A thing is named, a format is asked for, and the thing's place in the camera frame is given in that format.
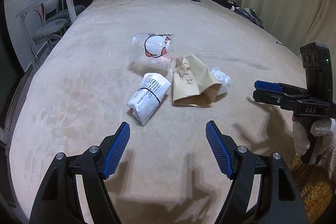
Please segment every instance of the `plastic bag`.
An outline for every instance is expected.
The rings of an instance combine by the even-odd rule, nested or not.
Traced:
[[[159,73],[144,75],[141,88],[128,101],[133,116],[144,126],[161,103],[171,83]]]
[[[217,67],[212,67],[210,71],[213,76],[215,76],[216,79],[222,84],[221,88],[218,91],[218,95],[227,92],[231,86],[231,78]]]

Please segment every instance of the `white table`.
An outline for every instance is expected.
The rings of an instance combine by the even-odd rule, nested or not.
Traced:
[[[28,35],[28,32],[26,30],[26,26],[25,26],[25,15],[33,10],[34,8],[38,7],[39,5],[41,5],[42,3],[46,2],[48,0],[37,0],[34,3],[32,3],[31,5],[29,5],[28,7],[24,8],[21,12],[19,12],[15,17],[20,17],[20,22],[21,22],[21,29],[22,32],[24,33],[24,35],[26,36],[28,42],[30,43],[30,38]],[[75,20],[77,19],[77,15],[75,12],[75,7],[74,7],[74,1],[73,0],[66,0],[67,2],[67,7],[68,7],[68,11],[69,11],[69,15],[70,15],[70,19],[71,19],[71,23],[74,23]],[[36,61],[34,54],[32,52],[31,53],[31,63],[33,64],[33,67],[38,70],[39,65],[38,62]]]

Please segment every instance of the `black rubber band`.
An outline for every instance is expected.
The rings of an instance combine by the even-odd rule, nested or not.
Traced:
[[[156,95],[154,94],[154,92],[151,91],[150,89],[148,89],[148,88],[140,88],[140,89],[138,89],[138,91],[139,91],[139,90],[148,90],[150,93],[152,93],[152,94],[155,96],[155,98],[156,98],[156,100],[159,102],[159,104],[161,104],[161,102],[160,102],[160,100],[158,99],[158,97],[156,97]]]

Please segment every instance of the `blue gripper pad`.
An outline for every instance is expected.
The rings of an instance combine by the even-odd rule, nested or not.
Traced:
[[[275,92],[282,92],[282,87],[278,83],[271,83],[258,80],[254,83],[254,87],[256,90],[269,90]]]
[[[105,179],[108,179],[110,175],[114,174],[121,156],[125,151],[125,147],[128,143],[130,136],[130,127],[128,123],[125,123],[124,126],[119,131],[118,136],[115,138],[112,146],[105,157],[105,164],[102,174],[105,176]]]
[[[216,124],[213,121],[207,122],[205,135],[211,150],[217,160],[220,171],[230,178],[234,173],[232,169],[231,155],[223,144],[219,134],[222,135]]]

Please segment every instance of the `screw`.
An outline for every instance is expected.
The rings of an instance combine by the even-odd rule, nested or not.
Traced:
[[[99,150],[99,147],[94,145],[89,148],[90,153],[95,153]]]
[[[58,153],[58,154],[56,155],[56,159],[58,159],[58,160],[63,159],[63,157],[64,157],[64,154],[63,154],[63,153]]]
[[[273,158],[275,158],[276,160],[280,160],[281,159],[281,155],[279,153],[273,153]]]
[[[247,148],[245,146],[238,146],[238,151],[241,152],[241,153],[245,153],[247,151]]]

